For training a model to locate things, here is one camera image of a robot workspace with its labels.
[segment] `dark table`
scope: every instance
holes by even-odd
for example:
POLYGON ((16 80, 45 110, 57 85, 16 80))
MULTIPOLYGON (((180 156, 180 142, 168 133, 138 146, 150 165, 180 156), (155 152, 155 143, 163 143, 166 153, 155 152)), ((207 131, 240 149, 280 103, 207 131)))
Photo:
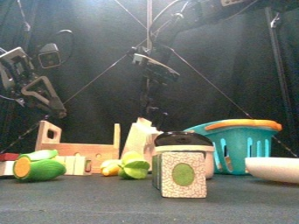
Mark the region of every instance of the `dark table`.
POLYGON ((0 223, 299 223, 299 185, 215 175, 206 199, 163 198, 147 179, 0 178, 0 223))

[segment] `white bowl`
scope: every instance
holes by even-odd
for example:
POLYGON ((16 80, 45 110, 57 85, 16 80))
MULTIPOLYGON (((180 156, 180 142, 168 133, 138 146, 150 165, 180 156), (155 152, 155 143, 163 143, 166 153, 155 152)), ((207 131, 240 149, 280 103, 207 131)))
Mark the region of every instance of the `white bowl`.
POLYGON ((256 178, 299 184, 299 158, 247 157, 246 165, 256 178))

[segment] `green circle label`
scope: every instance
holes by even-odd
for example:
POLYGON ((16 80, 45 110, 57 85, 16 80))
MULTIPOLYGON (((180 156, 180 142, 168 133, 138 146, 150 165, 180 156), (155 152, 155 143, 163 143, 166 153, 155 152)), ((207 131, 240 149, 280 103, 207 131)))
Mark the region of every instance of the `green circle label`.
POLYGON ((194 181, 194 169, 188 164, 178 164, 172 168, 172 181, 179 186, 188 186, 194 181))

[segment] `black cup lid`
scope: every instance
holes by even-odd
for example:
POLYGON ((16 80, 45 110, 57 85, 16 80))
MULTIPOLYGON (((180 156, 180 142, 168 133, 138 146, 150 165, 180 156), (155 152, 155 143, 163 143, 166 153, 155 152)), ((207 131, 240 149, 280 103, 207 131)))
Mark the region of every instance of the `black cup lid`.
POLYGON ((154 140, 155 146, 164 145, 210 145, 212 141, 203 135, 187 131, 170 131, 160 134, 154 140))

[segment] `plastic basket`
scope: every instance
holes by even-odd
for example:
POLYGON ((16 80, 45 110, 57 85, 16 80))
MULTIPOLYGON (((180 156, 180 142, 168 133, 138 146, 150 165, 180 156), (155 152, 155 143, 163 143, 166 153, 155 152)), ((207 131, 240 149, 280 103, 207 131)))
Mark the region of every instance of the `plastic basket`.
POLYGON ((246 158, 270 157, 271 138, 282 125, 268 120, 230 119, 188 128, 214 143, 215 173, 244 175, 246 158))

